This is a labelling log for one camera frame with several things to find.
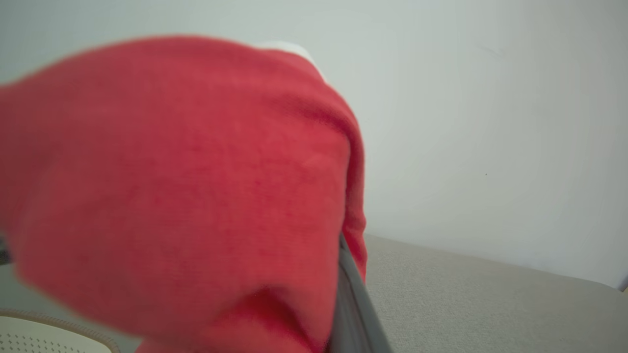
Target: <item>white perforated panel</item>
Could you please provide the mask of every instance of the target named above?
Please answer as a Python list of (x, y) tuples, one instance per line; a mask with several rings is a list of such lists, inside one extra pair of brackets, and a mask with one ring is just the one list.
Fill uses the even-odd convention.
[(111, 350), (96, 340), (59, 327), (0, 316), (0, 353), (111, 353)]

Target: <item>white wall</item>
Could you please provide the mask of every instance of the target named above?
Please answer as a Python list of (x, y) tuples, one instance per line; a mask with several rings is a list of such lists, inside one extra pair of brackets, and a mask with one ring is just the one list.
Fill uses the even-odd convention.
[(628, 275), (628, 3), (0, 3), (0, 80), (134, 36), (311, 51), (358, 115), (368, 232), (620, 286)]

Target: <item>red sweater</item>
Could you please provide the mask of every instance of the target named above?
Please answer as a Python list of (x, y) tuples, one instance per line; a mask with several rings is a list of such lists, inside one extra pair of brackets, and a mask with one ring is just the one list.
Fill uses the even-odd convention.
[(363, 189), (354, 115), (289, 53), (143, 40), (0, 89), (18, 275), (138, 352), (321, 352)]

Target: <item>gray carpet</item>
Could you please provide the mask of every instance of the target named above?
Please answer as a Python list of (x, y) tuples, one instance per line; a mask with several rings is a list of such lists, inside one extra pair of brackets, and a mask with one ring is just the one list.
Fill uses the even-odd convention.
[(628, 295), (367, 236), (367, 288), (396, 353), (627, 353)]

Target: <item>red fabric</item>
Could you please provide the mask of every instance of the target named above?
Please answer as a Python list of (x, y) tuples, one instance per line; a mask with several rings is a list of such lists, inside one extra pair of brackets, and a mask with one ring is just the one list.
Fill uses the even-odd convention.
[(161, 38), (0, 89), (0, 227), (20, 277), (140, 352), (320, 352), (364, 157), (304, 59)]

